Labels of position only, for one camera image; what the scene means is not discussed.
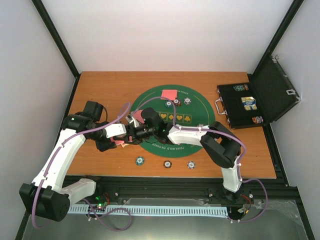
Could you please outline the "red backed card deck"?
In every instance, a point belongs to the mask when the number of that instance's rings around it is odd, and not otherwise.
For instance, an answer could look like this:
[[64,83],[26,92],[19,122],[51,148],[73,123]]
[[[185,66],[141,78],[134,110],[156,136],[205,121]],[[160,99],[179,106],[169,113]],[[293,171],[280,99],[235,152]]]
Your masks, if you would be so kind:
[[112,139],[112,142],[114,142],[117,146],[119,146],[119,145],[121,145],[121,146],[125,145],[125,142],[124,142],[123,140],[114,140],[114,139]]

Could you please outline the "blue white chip stack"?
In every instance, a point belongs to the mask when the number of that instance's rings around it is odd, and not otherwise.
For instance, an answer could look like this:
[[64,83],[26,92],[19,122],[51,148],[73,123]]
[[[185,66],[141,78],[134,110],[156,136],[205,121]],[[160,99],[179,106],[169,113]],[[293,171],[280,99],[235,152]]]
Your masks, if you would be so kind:
[[196,163],[195,163],[194,161],[189,161],[189,162],[187,163],[187,167],[188,167],[189,169],[194,169],[194,168],[196,167]]

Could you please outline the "red card top seat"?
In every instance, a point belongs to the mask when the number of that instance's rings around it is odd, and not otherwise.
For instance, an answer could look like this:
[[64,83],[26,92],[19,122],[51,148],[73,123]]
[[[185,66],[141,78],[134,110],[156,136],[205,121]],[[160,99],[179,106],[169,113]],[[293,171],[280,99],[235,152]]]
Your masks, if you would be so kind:
[[174,101],[178,96],[178,91],[176,89],[163,89],[161,92],[161,100],[171,100]]

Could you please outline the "brown 100 chip stack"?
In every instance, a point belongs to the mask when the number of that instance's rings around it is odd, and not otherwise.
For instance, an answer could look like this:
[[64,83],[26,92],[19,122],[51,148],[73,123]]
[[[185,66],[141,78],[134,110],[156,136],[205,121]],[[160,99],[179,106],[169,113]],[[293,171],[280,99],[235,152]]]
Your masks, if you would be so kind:
[[167,160],[163,163],[163,166],[166,168],[166,169],[169,169],[172,167],[172,162]]

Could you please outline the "green blue 50 chip stack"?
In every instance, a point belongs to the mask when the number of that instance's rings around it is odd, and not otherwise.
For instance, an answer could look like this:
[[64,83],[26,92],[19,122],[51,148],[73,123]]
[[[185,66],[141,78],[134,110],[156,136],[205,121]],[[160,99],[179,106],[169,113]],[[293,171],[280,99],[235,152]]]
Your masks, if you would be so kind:
[[135,163],[136,163],[137,166],[143,165],[144,162],[145,162],[145,159],[144,159],[142,156],[138,156],[138,157],[136,158],[136,160],[135,160]]

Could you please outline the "brown 100 chip top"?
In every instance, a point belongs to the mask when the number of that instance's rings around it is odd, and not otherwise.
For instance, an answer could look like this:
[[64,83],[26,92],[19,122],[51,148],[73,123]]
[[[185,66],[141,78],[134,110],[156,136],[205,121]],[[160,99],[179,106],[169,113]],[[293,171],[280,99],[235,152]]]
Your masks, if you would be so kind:
[[174,103],[174,105],[177,106],[177,107],[181,106],[181,101],[180,101],[179,99],[175,99],[175,100],[173,101],[173,103]]

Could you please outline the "green 50 chip top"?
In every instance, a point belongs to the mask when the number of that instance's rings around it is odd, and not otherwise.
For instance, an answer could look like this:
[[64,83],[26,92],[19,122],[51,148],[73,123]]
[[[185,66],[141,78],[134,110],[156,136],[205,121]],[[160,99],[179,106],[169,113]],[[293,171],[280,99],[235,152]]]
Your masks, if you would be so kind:
[[171,107],[173,106],[173,104],[172,104],[170,101],[166,101],[166,102],[165,102],[165,106],[166,106],[167,108],[171,108]]

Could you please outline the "red card seat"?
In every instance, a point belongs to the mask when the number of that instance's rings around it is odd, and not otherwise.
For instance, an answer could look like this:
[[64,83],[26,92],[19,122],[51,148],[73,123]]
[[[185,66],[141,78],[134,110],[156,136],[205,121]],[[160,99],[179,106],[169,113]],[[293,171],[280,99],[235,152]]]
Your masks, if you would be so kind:
[[161,92],[161,100],[171,100],[174,101],[178,96],[178,91],[176,89],[163,89]]
[[144,124],[145,123],[145,120],[144,118],[142,117],[142,109],[138,110],[134,115],[133,117],[141,124]]

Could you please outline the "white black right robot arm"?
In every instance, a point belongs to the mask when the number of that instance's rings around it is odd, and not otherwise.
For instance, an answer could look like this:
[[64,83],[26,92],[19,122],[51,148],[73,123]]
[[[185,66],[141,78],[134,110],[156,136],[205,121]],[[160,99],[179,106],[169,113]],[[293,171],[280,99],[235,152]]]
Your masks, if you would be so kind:
[[221,168],[223,189],[217,195],[218,199],[235,203],[241,193],[242,177],[240,175],[240,160],[246,153],[244,144],[224,125],[215,121],[205,126],[182,126],[165,123],[159,114],[151,107],[140,113],[140,118],[134,113],[127,115],[128,126],[124,142],[139,145],[154,137],[163,145],[191,145],[202,147],[210,159]]

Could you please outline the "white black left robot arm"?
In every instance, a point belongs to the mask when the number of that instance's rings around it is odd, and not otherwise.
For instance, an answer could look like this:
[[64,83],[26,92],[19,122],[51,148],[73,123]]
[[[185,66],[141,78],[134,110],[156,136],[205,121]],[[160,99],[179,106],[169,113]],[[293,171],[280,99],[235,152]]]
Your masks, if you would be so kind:
[[89,197],[92,201],[103,198],[104,188],[97,184],[98,177],[85,175],[77,182],[63,187],[66,173],[80,147],[86,140],[93,140],[96,148],[104,152],[116,144],[107,137],[100,121],[106,108],[94,101],[87,101],[83,111],[68,115],[62,122],[58,141],[42,170],[30,184],[19,189],[22,202],[31,215],[60,222],[69,207]]

